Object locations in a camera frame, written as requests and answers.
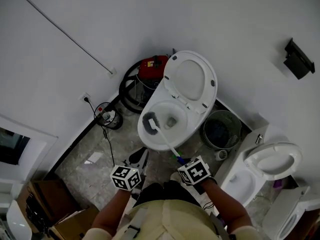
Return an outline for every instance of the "toilet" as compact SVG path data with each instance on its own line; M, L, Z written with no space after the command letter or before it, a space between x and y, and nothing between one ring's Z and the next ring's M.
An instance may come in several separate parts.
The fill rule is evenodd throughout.
M166 63L164 76L138 120L138 134L142 142L156 151L169 147L159 134L145 131L142 118L154 112L163 134L175 148L189 139L211 112L217 97L217 76L210 63L193 51L179 51ZM176 120L166 127L170 118Z
M274 125L249 133L233 150L214 176L218 185L244 207L266 181L285 178L302 160L301 149Z
M285 239L305 211L320 208L320 195L309 188L281 190L262 221L262 228L271 240Z
M30 240L32 238L31 227L16 200L13 200L9 206L6 213L6 221L16 240Z

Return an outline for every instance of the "marble floor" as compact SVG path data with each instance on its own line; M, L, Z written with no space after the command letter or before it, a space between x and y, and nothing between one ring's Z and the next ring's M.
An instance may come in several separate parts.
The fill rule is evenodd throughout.
M139 138L137 125L139 114L127 110L121 103L116 108L123 116L123 125L118 130L108 130L107 136L112 145L112 152L116 165L131 151L144 146ZM199 132L177 148L183 158L192 158L201 155L209 165L213 175L216 174L221 162L214 158L214 151L207 148L200 139ZM93 154L98 158L95 162L88 161ZM153 182L163 183L170 179L170 175L177 170L179 163L173 157L171 151L158 152L149 150L149 159L145 169L146 179L143 187ZM76 145L70 154L59 165L55 173L63 179L66 186L81 207L85 208L90 203L101 210L116 193L110 173L113 162L109 142L104 138L100 126L95 125L86 136ZM261 232L264 239L269 239L261 228L262 219L270 205L278 195L278 191L272 188L273 182L263 186L257 197L246 207L254 226ZM193 187L184 186L195 199L203 206L209 202L207 194L199 195ZM135 200L130 199L126 210L134 205Z

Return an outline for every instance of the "toilet lid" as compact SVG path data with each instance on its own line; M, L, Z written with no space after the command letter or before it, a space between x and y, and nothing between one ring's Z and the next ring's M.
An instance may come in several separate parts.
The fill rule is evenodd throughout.
M256 175L274 181L294 173L301 160L302 152L297 145L281 142L255 148L244 163Z
M204 113L217 96L217 77L210 63L193 51L179 51L166 63L164 87L196 113Z

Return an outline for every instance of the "purple object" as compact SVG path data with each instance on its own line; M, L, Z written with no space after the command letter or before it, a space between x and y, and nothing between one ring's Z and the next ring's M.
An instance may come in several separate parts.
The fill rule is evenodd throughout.
M282 189L282 179L275 180L273 184L273 188L277 190Z

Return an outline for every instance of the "toilet brush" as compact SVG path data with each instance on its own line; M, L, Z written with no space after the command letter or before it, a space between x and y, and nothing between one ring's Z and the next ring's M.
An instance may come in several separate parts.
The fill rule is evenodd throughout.
M142 124L145 129L145 131L150 134L150 135L156 135L159 133L161 137L163 138L164 142L166 145L171 149L171 151L174 153L178 161L182 164L185 165L186 162L181 158L181 156L178 154L178 152L171 146L169 141L167 140L166 136L163 134L163 132L160 129L160 124L157 119L156 113L155 112L147 112L143 115L142 117Z

